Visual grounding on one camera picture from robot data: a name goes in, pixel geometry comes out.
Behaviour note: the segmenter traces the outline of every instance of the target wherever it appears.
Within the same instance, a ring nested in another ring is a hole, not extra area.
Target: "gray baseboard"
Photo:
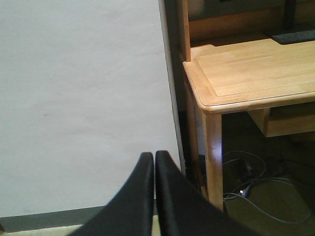
[[[0,230],[12,233],[60,226],[81,225],[86,223],[102,209],[103,206],[97,206],[43,214],[2,217],[0,218]]]

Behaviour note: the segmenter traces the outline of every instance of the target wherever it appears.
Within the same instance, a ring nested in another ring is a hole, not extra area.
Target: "drawer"
[[[315,131],[315,102],[248,111],[266,137]]]

